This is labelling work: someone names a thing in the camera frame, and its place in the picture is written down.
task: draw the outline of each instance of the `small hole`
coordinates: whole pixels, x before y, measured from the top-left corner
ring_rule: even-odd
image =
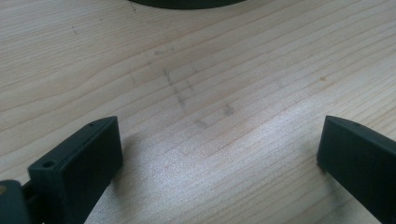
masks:
[[[55,165],[55,161],[46,161],[43,163],[44,168],[50,168],[53,165]]]

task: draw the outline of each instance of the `dark green plastic piece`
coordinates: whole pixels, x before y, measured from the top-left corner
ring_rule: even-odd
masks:
[[[0,181],[0,223],[32,223],[22,187],[18,181]]]
[[[318,165],[381,223],[396,223],[396,142],[359,123],[328,116]]]
[[[0,182],[0,223],[82,224],[121,166],[117,117],[94,121],[35,161],[23,188]]]
[[[151,7],[172,9],[204,9],[212,7],[225,7],[245,0],[133,0],[133,2]]]

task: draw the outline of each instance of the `black round object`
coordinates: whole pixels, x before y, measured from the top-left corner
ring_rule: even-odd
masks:
[[[133,2],[151,7],[164,7],[172,9],[202,9],[211,7],[224,7],[245,0],[132,0]]]

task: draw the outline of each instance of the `wood grain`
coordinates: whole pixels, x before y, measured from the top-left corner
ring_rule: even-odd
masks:
[[[0,179],[119,117],[87,223],[378,223],[316,154],[326,115],[396,139],[394,0],[3,0],[0,76]]]

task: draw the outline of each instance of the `light wood surface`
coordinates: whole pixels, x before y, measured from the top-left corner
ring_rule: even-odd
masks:
[[[316,155],[326,115],[396,139],[395,7],[2,0],[0,179],[118,116],[124,167],[86,223],[378,223]]]

